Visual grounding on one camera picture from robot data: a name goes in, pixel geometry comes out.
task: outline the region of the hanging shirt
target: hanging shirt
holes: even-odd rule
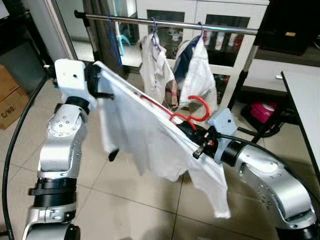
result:
[[[142,99],[144,93],[101,62],[95,64],[102,68],[99,91],[114,94],[114,99],[98,100],[104,150],[131,153],[140,174],[149,170],[154,176],[176,181],[188,171],[194,186],[208,196],[214,216],[229,218],[222,164],[205,154],[193,158],[199,146],[169,121],[167,113]]]
[[[210,70],[208,53],[202,37],[196,36],[180,44],[173,72],[181,90],[179,108],[190,107],[192,101],[188,97],[193,95],[202,97],[211,112],[218,109],[216,82]],[[206,111],[203,107],[193,105],[190,112],[199,117]]]
[[[156,33],[155,39],[160,50],[154,46],[152,37],[153,33],[150,33],[140,41],[142,47],[140,74],[143,79],[144,92],[162,104],[165,98],[166,84],[169,81],[174,81],[175,76],[170,69],[166,49],[159,45]]]

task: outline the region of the purple hanger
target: purple hanger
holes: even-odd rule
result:
[[[153,33],[153,36],[151,38],[152,42],[153,42],[153,46],[155,46],[159,52],[161,52],[161,49],[157,43],[157,40],[156,40],[156,37],[155,37],[155,33],[156,33],[156,30],[157,30],[157,24],[156,24],[156,20],[154,17],[151,17],[151,20],[153,21],[153,29],[152,29],[152,33]]]

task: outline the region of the bottle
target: bottle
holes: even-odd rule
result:
[[[215,50],[220,51],[222,48],[222,44],[224,43],[224,39],[225,39],[225,33],[224,32],[218,32],[217,36],[216,36],[216,41],[215,41]]]
[[[222,25],[222,26],[226,26],[227,24],[225,23],[225,18],[222,17],[222,20],[221,20],[221,24],[219,25]],[[217,36],[216,36],[216,41],[215,41],[215,47],[214,49],[215,50],[218,50],[220,51],[221,48],[222,48],[222,45],[224,43],[224,39],[225,39],[225,33],[224,32],[218,32]]]
[[[203,43],[205,46],[208,46],[210,44],[210,40],[211,40],[211,36],[212,36],[212,31],[204,31],[203,32]]]
[[[230,24],[231,27],[239,27],[239,23],[240,23],[240,17],[236,17],[235,20]],[[238,36],[237,33],[231,33],[230,38],[229,38],[229,42],[228,42],[228,49],[232,50],[232,47],[235,44],[235,39]]]

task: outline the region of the white plastic bracket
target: white plastic bracket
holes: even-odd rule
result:
[[[68,97],[79,97],[89,102],[89,110],[93,112],[97,107],[97,100],[89,93],[85,79],[86,65],[82,61],[58,59],[54,62],[56,80],[62,100]]]

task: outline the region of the robotic arm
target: robotic arm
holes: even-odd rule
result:
[[[95,94],[88,91],[90,81],[86,81],[84,69],[81,61],[60,59],[55,62],[65,104],[48,122],[48,138],[40,153],[38,180],[35,188],[29,191],[34,196],[34,204],[29,209],[22,240],[80,239],[80,228],[71,221],[76,215],[81,144],[86,136],[88,115],[97,106]],[[231,135],[236,130],[228,109],[215,113],[209,123],[208,130],[201,130],[201,141],[194,139],[195,132],[186,124],[178,125],[200,146],[193,156],[198,158],[205,153],[216,163],[232,166],[257,192],[280,240],[318,239],[317,218],[304,186],[265,151],[215,137],[217,132]],[[208,143],[212,141],[216,141],[218,148],[209,147]]]

